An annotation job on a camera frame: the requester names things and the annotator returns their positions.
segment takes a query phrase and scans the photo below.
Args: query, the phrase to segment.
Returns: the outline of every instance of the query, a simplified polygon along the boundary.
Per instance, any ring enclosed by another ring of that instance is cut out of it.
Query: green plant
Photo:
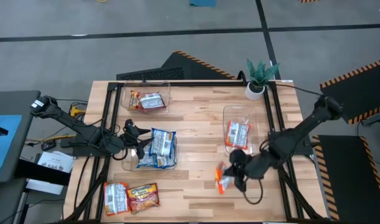
[[[260,60],[257,70],[249,59],[246,60],[246,63],[250,72],[251,82],[255,86],[264,86],[278,72],[279,63],[267,70],[265,70],[266,64],[262,60]]]

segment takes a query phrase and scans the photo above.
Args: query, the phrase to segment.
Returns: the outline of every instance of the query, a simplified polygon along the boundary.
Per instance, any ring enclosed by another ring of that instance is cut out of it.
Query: blue snack bag
[[[155,155],[155,167],[165,169],[173,167],[177,163],[176,147],[173,146],[170,156]]]
[[[139,159],[139,163],[137,165],[137,168],[140,167],[156,167],[156,155],[150,155],[149,151],[151,148],[151,144],[148,144],[144,146],[144,157],[142,159]]]
[[[152,128],[152,137],[149,155],[156,154],[159,156],[169,156],[171,158],[172,149],[174,147],[174,138],[176,132],[168,132]]]

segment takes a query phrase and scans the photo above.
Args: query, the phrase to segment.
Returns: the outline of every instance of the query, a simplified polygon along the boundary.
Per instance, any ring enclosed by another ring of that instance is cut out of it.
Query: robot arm
[[[133,125],[131,119],[125,122],[125,133],[117,137],[111,134],[110,130],[103,127],[96,127],[92,124],[85,124],[68,113],[61,110],[57,100],[51,96],[40,96],[31,105],[31,113],[40,118],[52,118],[73,131],[77,132],[86,144],[100,151],[105,152],[105,156],[119,153],[124,148],[136,148],[139,159],[144,157],[143,147],[152,139],[137,142],[137,137],[148,133],[150,130],[140,129]]]
[[[240,149],[231,152],[229,161],[232,166],[225,171],[225,175],[235,177],[235,186],[245,192],[244,176],[263,179],[270,167],[277,169],[294,155],[296,145],[304,136],[322,122],[339,119],[342,111],[343,107],[333,98],[321,96],[309,117],[295,128],[287,129],[268,140],[268,150],[262,149],[256,156],[245,155]]]

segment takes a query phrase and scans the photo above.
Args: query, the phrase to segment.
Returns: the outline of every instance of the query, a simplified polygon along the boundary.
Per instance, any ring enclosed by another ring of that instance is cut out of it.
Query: white pot
[[[250,84],[251,82],[248,83],[248,85],[246,86],[246,89],[245,89],[245,96],[246,98],[248,98],[249,100],[258,100],[262,97],[263,93],[264,93],[264,90],[266,90],[266,87],[263,86],[263,90],[259,93],[255,93],[253,92],[251,89],[250,89]]]

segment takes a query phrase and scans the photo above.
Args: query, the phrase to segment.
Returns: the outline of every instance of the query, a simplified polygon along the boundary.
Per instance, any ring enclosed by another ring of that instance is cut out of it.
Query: white paper
[[[57,151],[53,153],[43,152],[38,165],[70,173],[73,167],[73,157]],[[30,179],[27,184],[27,189],[59,195],[63,190],[63,186]]]

